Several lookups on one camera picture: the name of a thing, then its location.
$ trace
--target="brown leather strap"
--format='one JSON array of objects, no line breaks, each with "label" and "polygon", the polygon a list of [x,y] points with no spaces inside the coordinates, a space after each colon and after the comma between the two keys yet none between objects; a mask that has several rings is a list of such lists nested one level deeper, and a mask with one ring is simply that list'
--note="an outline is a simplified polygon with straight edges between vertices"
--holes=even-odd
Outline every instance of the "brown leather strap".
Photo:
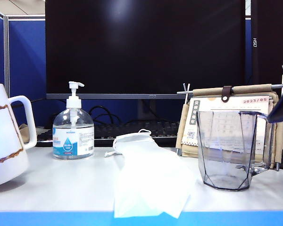
[{"label": "brown leather strap", "polygon": [[223,102],[227,102],[230,99],[232,91],[232,86],[223,86],[222,93],[221,93],[221,100]]}]

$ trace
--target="white pump nozzle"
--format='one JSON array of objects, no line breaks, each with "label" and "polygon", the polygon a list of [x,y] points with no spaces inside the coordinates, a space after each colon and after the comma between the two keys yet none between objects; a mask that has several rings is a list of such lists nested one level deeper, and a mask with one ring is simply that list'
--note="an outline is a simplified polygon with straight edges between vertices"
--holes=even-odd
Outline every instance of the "white pump nozzle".
[{"label": "white pump nozzle", "polygon": [[82,102],[76,95],[76,90],[79,86],[83,87],[84,84],[80,82],[70,81],[69,88],[71,89],[71,96],[66,100],[66,108],[82,108]]}]

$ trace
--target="keyboard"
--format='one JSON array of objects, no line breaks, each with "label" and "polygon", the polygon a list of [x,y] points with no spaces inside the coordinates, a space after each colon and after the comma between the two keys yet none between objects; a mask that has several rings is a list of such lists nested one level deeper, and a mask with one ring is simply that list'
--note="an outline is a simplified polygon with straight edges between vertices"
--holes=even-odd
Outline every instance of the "keyboard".
[{"label": "keyboard", "polygon": [[[169,121],[133,121],[126,124],[95,124],[94,146],[112,147],[115,137],[137,133],[140,129],[151,131],[151,137],[160,147],[175,147],[179,122]],[[37,137],[37,147],[52,146],[52,130],[48,130]]]}]

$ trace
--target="pump dispenser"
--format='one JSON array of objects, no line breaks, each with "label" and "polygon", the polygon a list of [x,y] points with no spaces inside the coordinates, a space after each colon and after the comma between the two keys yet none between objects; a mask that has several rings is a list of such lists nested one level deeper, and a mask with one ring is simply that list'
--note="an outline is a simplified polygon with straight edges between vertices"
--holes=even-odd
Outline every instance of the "pump dispenser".
[{"label": "pump dispenser", "polygon": [[53,155],[59,159],[80,159],[94,152],[94,124],[82,108],[76,90],[84,84],[70,81],[72,95],[66,100],[66,110],[54,120],[52,128]]}]

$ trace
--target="black monitor screen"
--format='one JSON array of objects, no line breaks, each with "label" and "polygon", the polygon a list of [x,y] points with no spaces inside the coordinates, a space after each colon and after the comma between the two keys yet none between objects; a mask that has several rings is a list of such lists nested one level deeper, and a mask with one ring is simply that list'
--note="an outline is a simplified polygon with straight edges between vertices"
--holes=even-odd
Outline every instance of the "black monitor screen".
[{"label": "black monitor screen", "polygon": [[244,0],[46,1],[47,98],[68,81],[87,99],[243,85],[244,13]]}]

